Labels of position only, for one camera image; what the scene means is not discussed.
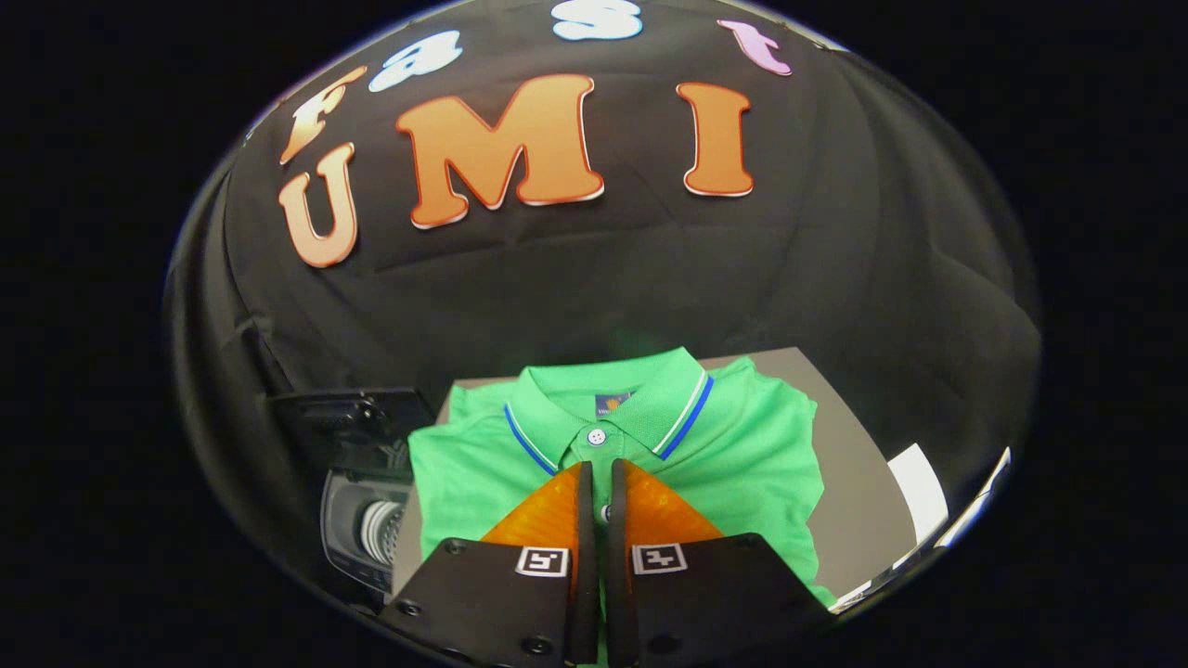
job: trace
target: collar stripe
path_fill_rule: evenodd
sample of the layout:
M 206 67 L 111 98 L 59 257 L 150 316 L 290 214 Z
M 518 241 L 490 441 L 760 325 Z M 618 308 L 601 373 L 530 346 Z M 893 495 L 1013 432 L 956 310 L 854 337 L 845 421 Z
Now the collar stripe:
M 661 459 L 668 459 L 668 455 L 672 454 L 672 450 L 676 449 L 677 443 L 680 443 L 681 440 L 684 439 L 684 435 L 689 433 L 689 428 L 693 427 L 693 422 L 697 420 L 697 415 L 701 412 L 701 407 L 706 405 L 706 398 L 709 397 L 709 389 L 713 386 L 714 379 L 706 378 L 706 387 L 701 391 L 701 398 L 697 399 L 697 405 L 693 408 L 693 412 L 689 414 L 689 420 L 684 421 L 684 427 L 677 431 L 677 435 L 672 439 L 672 442 L 669 443 L 669 447 L 664 448 L 664 452 L 661 453 Z
M 656 443 L 656 447 L 652 448 L 653 453 L 659 453 L 661 448 L 664 447 L 664 442 L 668 441 L 669 436 L 672 435 L 672 431 L 676 431 L 676 428 L 681 426 L 681 421 L 684 420 L 685 414 L 689 412 L 689 407 L 691 407 L 693 402 L 697 398 L 697 390 L 701 389 L 701 382 L 702 380 L 706 380 L 706 371 L 704 370 L 702 370 L 701 371 L 701 376 L 697 377 L 697 384 L 693 386 L 693 393 L 689 395 L 689 401 L 685 402 L 684 409 L 681 411 L 681 415 L 677 416 L 676 422 L 672 423 L 672 428 L 669 429 L 669 433 L 664 434 L 664 437 L 661 439 L 661 442 Z
M 544 456 L 544 453 L 542 453 L 536 448 L 536 443 L 533 443 L 531 439 L 527 437 L 527 434 L 525 434 L 524 430 L 520 428 L 519 422 L 517 422 L 516 420 L 516 415 L 512 412 L 512 404 L 510 403 L 504 404 L 504 415 L 507 416 L 507 426 L 511 427 L 512 434 L 516 436 L 516 440 L 519 441 L 522 446 L 524 446 L 524 449 L 527 450 L 527 454 L 531 455 L 532 459 L 541 465 L 541 468 L 543 468 L 545 473 L 548 473 L 549 475 L 556 475 L 557 466 L 551 461 L 549 461 L 549 458 Z

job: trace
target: clothing label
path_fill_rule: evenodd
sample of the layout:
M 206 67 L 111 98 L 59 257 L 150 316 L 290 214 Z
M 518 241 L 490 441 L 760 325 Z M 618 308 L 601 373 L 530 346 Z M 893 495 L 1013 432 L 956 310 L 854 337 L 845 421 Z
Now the clothing label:
M 612 410 L 623 405 L 623 402 L 631 398 L 634 392 L 624 395 L 594 395 L 594 416 L 602 417 Z

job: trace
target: screw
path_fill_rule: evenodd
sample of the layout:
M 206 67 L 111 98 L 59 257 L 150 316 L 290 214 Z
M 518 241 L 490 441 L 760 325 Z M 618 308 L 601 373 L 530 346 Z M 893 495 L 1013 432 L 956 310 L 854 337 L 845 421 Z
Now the screw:
M 545 654 L 552 651 L 552 643 L 549 642 L 548 638 L 543 638 L 541 636 L 532 636 L 530 638 L 524 638 L 524 642 L 520 643 L 520 647 L 524 648 L 524 651 L 529 654 L 535 654 L 537 656 L 544 656 Z
M 411 600 L 402 600 L 400 603 L 396 604 L 396 609 L 407 615 L 409 617 L 421 617 L 421 606 L 412 603 Z

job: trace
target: letter m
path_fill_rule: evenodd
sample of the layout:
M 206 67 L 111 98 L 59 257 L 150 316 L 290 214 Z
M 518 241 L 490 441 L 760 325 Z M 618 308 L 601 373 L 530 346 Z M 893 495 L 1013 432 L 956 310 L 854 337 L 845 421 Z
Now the letter m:
M 430 100 L 407 111 L 396 128 L 412 138 L 421 201 L 412 225 L 426 229 L 466 216 L 467 198 L 454 191 L 450 168 L 488 209 L 507 194 L 520 152 L 524 181 L 516 195 L 525 204 L 593 200 L 602 177 L 590 171 L 582 101 L 594 90 L 588 76 L 558 74 L 526 81 L 492 128 L 462 100 Z

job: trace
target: black fabric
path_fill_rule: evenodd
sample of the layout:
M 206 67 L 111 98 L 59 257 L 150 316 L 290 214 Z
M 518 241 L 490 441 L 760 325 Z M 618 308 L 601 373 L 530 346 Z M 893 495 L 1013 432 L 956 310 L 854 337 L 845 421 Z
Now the black fabric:
M 1038 365 L 1037 298 L 1016 220 L 973 151 L 860 57 L 820 50 L 710 1 L 644 2 L 637 38 L 564 42 L 548 2 L 475 1 L 379 39 L 312 77 L 236 147 L 188 223 L 165 316 L 182 409 L 220 499 L 309 579 L 324 561 L 309 472 L 263 399 L 283 391 L 415 385 L 434 407 L 455 378 L 525 365 L 695 357 L 798 346 L 887 456 L 920 443 L 950 499 L 971 499 L 1017 447 Z M 792 75 L 750 62 L 715 19 L 776 36 Z M 463 53 L 380 93 L 392 53 L 459 30 Z M 326 127 L 278 158 L 297 106 L 360 64 Z M 494 124 L 535 76 L 593 77 L 583 105 L 600 197 L 415 228 L 411 141 L 396 119 L 457 95 Z M 745 94 L 744 197 L 701 197 L 687 81 Z M 314 175 L 315 227 L 330 213 L 315 165 L 353 141 L 358 244 L 341 264 L 297 256 L 280 188 Z

